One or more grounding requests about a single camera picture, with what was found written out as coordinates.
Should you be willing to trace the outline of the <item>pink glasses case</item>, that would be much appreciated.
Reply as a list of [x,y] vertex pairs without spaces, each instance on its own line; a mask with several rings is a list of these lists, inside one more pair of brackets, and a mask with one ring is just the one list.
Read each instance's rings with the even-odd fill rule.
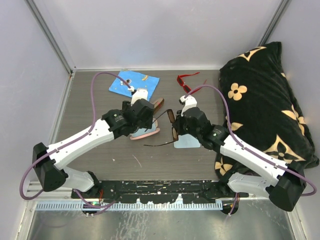
[[147,129],[147,128],[139,128],[136,132],[134,132],[134,133],[132,133],[132,134],[130,135],[130,139],[131,139],[132,141],[141,140],[141,139],[150,137],[150,136],[152,136],[152,135],[155,135],[155,134],[157,134],[157,133],[160,131],[160,128],[158,127],[158,125],[157,125],[157,130],[154,131],[154,132],[144,133],[144,131],[145,131],[146,129]]

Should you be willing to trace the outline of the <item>tortoiseshell brown sunglasses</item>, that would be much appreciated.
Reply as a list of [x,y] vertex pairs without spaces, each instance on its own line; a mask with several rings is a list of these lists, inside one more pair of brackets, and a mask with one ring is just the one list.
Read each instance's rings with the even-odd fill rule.
[[172,133],[172,141],[170,142],[166,142],[166,143],[163,143],[163,144],[158,144],[158,145],[150,145],[150,144],[144,144],[144,146],[146,147],[160,147],[160,146],[165,146],[165,145],[169,145],[169,144],[172,144],[174,142],[177,142],[179,140],[179,135],[178,135],[178,132],[177,130],[174,128],[174,123],[176,121],[176,118],[175,118],[175,114],[173,112],[172,109],[167,109],[165,110],[163,113],[161,113],[158,117],[155,118],[155,120],[153,121],[154,123],[164,114],[167,114],[168,116],[168,119],[171,123],[171,133]]

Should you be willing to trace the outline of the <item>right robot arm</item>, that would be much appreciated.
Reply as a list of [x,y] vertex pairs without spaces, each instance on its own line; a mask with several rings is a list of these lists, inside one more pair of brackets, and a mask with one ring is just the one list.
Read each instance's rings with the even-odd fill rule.
[[301,164],[287,163],[259,151],[224,126],[212,124],[198,107],[178,110],[172,126],[178,134],[189,134],[205,149],[229,157],[256,173],[241,174],[232,166],[219,184],[223,196],[253,194],[268,198],[276,207],[291,212],[303,195],[306,178]]

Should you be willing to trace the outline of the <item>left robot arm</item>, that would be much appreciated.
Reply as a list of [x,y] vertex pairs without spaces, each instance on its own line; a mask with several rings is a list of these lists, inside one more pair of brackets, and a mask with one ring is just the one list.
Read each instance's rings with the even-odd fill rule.
[[97,197],[102,187],[94,173],[69,168],[68,164],[99,145],[127,137],[139,129],[151,129],[154,111],[155,105],[145,99],[135,103],[123,101],[121,109],[109,110],[94,126],[49,146],[36,144],[32,163],[42,190],[52,192],[65,187],[78,190],[88,198]]

